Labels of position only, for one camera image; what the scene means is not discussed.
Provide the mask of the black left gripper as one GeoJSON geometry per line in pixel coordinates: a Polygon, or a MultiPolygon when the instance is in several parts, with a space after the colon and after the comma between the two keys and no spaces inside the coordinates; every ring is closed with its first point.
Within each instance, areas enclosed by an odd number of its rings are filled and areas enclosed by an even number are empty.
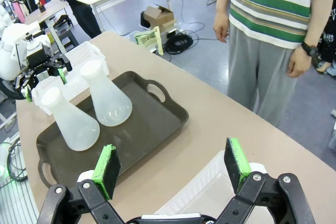
{"type": "Polygon", "coordinates": [[[66,84],[66,75],[72,71],[70,60],[64,55],[54,56],[52,50],[41,44],[37,50],[27,56],[29,73],[21,73],[16,77],[15,89],[23,100],[33,101],[32,90],[36,87],[36,79],[59,76],[66,84]]]}

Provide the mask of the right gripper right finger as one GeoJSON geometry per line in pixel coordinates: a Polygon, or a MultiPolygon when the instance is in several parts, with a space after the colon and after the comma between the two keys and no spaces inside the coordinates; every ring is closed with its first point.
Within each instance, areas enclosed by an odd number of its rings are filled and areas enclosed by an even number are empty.
{"type": "Polygon", "coordinates": [[[315,223],[298,177],[253,172],[237,138],[227,138],[224,163],[235,193],[215,223],[245,223],[254,207],[266,207],[274,223],[315,223]]]}

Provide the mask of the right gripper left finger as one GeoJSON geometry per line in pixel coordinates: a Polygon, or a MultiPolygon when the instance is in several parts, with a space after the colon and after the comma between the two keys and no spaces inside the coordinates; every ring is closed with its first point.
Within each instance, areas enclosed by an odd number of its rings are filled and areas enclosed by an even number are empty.
{"type": "Polygon", "coordinates": [[[78,223],[84,214],[91,214],[95,223],[124,223],[108,202],[120,168],[117,148],[112,144],[104,146],[91,178],[71,188],[61,184],[49,188],[38,223],[78,223]]]}

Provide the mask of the person right hand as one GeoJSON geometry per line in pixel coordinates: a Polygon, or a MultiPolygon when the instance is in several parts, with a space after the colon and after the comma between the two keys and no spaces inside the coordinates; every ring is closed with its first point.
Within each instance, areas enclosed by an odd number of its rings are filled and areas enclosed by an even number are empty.
{"type": "Polygon", "coordinates": [[[223,43],[227,43],[229,36],[229,18],[225,12],[216,12],[213,30],[216,38],[223,43]]]}

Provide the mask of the person left hand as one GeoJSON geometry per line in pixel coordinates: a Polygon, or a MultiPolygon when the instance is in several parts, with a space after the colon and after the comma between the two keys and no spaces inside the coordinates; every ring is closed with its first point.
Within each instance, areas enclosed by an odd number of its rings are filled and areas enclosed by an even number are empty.
{"type": "Polygon", "coordinates": [[[296,48],[289,60],[287,75],[291,78],[297,78],[303,75],[311,66],[311,57],[299,46],[296,48]]]}

